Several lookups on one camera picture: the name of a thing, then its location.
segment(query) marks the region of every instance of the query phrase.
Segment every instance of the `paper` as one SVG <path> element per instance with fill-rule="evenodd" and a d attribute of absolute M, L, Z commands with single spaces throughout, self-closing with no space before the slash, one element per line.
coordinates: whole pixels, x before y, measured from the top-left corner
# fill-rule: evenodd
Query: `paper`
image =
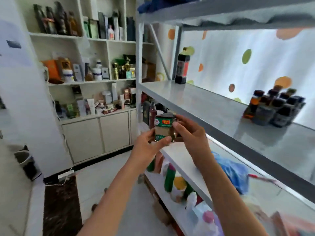
<path fill-rule="evenodd" d="M 0 19 L 0 67 L 31 66 L 24 34 L 11 22 Z"/>

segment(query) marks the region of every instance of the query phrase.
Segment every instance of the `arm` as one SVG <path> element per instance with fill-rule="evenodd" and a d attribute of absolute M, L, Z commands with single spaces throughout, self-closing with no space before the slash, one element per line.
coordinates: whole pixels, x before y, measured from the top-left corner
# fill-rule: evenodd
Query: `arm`
<path fill-rule="evenodd" d="M 77 236 L 116 235 L 136 179 L 145 171 L 155 154 L 171 141 L 171 137 L 166 137 L 154 145 L 149 144 L 148 141 L 154 137 L 154 132 L 155 130 L 152 129 L 137 138 L 127 162 L 120 169 L 94 213 Z"/>
<path fill-rule="evenodd" d="M 264 227 L 242 201 L 229 178 L 215 161 L 205 131 L 197 123 L 177 115 L 173 123 L 196 167 L 200 170 L 211 195 L 225 236 L 268 236 Z"/>

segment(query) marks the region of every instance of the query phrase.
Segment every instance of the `trash can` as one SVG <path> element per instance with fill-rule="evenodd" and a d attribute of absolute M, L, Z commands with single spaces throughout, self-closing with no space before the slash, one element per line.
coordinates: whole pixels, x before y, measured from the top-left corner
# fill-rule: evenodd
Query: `trash can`
<path fill-rule="evenodd" d="M 34 165 L 34 159 L 30 155 L 29 151 L 22 150 L 14 153 L 14 156 L 20 166 L 23 168 L 26 176 L 32 180 L 34 176 L 37 174 L 37 169 Z"/>

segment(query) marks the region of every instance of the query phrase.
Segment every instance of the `brown rug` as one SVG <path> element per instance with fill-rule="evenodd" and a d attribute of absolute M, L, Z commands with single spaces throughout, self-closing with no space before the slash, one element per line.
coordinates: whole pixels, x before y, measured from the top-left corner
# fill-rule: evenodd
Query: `brown rug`
<path fill-rule="evenodd" d="M 76 236 L 81 228 L 76 177 L 63 186 L 46 186 L 43 236 Z"/>

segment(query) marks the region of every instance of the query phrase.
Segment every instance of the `power strip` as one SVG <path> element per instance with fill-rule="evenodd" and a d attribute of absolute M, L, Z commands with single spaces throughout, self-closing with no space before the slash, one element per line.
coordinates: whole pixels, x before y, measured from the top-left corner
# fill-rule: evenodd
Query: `power strip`
<path fill-rule="evenodd" d="M 67 177 L 69 178 L 71 175 L 74 174 L 74 170 L 70 170 L 70 171 L 67 171 L 61 175 L 58 175 L 58 180 L 59 181 L 63 181 L 65 180 Z"/>

